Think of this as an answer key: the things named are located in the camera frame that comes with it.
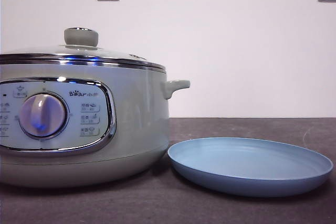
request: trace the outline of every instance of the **blue plate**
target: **blue plate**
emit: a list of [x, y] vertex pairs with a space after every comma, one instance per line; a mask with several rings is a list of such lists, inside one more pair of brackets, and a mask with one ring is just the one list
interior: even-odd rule
[[236, 137], [199, 138], [171, 146], [173, 167], [190, 181], [228, 194], [284, 197], [313, 190], [333, 164], [295, 145]]

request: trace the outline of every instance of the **plate rim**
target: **plate rim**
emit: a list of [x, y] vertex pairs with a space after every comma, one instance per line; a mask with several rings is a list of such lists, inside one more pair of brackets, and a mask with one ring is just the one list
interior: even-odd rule
[[[277, 144], [283, 144], [283, 145], [289, 145], [291, 147], [294, 147], [294, 148], [301, 148], [301, 149], [304, 149], [305, 151], [308, 151], [308, 152], [313, 152], [315, 154], [318, 154], [319, 156], [321, 156], [322, 158], [326, 159], [329, 164], [330, 164], [330, 168], [326, 171], [326, 172], [323, 172], [323, 173], [319, 173], [319, 174], [316, 174], [314, 176], [306, 176], [306, 177], [298, 177], [298, 178], [284, 178], [284, 179], [271, 179], [271, 178], [250, 178], [250, 177], [241, 177], [241, 176], [230, 176], [230, 175], [223, 175], [223, 174], [218, 174], [218, 173], [211, 173], [209, 171], [205, 171], [205, 170], [201, 170], [201, 169], [197, 169], [197, 168], [194, 168], [194, 167], [190, 167], [190, 166], [186, 166], [180, 162], [178, 162], [176, 159], [174, 159], [171, 155], [171, 149], [176, 146], [176, 145], [179, 145], [181, 143], [185, 143], [185, 142], [192, 142], [192, 141], [195, 141], [195, 140], [206, 140], [206, 139], [214, 139], [214, 138], [220, 138], [220, 139], [244, 139], [244, 140], [258, 140], [258, 141], [262, 141], [262, 142], [271, 142], [271, 143], [277, 143]], [[324, 176], [326, 174], [329, 174], [332, 170], [333, 170], [333, 167], [334, 167], [334, 164], [333, 162], [331, 161], [331, 159], [329, 159], [328, 157], [324, 156], [323, 154], [319, 153], [319, 152], [316, 152], [316, 151], [313, 151], [311, 149], [308, 149], [308, 148], [304, 148], [304, 147], [301, 147], [301, 146], [297, 146], [297, 145], [293, 145], [293, 144], [287, 144], [287, 143], [283, 143], [283, 142], [277, 142], [277, 141], [272, 141], [272, 140], [265, 140], [265, 139], [260, 139], [260, 138], [251, 138], [251, 137], [201, 137], [201, 138], [194, 138], [194, 139], [190, 139], [190, 140], [184, 140], [184, 141], [181, 141], [181, 142], [178, 142], [178, 143], [175, 143], [173, 144], [172, 146], [169, 147], [168, 151], [167, 151], [167, 154], [169, 156], [169, 158], [178, 163], [179, 165], [181, 166], [184, 166], [188, 169], [192, 169], [192, 170], [195, 170], [197, 172], [202, 172], [202, 173], [206, 173], [206, 174], [211, 174], [211, 175], [215, 175], [215, 176], [220, 176], [220, 177], [227, 177], [227, 178], [234, 178], [234, 179], [249, 179], [249, 180], [257, 180], [257, 181], [294, 181], [294, 180], [303, 180], [303, 179], [312, 179], [312, 178], [317, 178], [317, 177], [321, 177], [321, 176]]]

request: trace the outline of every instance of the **control panel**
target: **control panel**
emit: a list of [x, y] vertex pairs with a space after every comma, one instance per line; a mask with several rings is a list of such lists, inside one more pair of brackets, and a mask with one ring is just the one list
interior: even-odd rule
[[0, 145], [52, 151], [88, 147], [115, 131], [112, 94], [101, 82], [23, 78], [0, 83]]

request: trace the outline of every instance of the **button label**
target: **button label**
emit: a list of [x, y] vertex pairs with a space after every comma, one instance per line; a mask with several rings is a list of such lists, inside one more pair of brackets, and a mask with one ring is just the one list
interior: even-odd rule
[[0, 112], [9, 112], [10, 107], [11, 107], [11, 105], [8, 102], [0, 103]]
[[8, 127], [0, 127], [0, 136], [8, 136]]
[[1, 115], [0, 114], [0, 124], [1, 125], [8, 125], [8, 118], [9, 116], [8, 115]]
[[25, 87], [19, 85], [16, 87], [16, 90], [13, 91], [13, 97], [15, 98], [26, 98], [28, 96], [28, 92]]
[[98, 127], [83, 127], [80, 129], [80, 136], [97, 136], [99, 135]]
[[81, 112], [99, 112], [100, 106], [94, 102], [82, 103]]
[[80, 124], [98, 124], [100, 122], [100, 117], [97, 113], [95, 114], [83, 114], [80, 117]]

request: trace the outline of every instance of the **dark gray table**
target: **dark gray table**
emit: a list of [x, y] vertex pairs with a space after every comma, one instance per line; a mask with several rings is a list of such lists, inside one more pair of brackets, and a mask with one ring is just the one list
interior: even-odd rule
[[[171, 144], [211, 136], [295, 144], [336, 164], [336, 119], [171, 119]], [[117, 182], [54, 190], [1, 185], [0, 199], [1, 224], [336, 223], [336, 172], [300, 196], [247, 198], [192, 184], [165, 155], [151, 169]]]

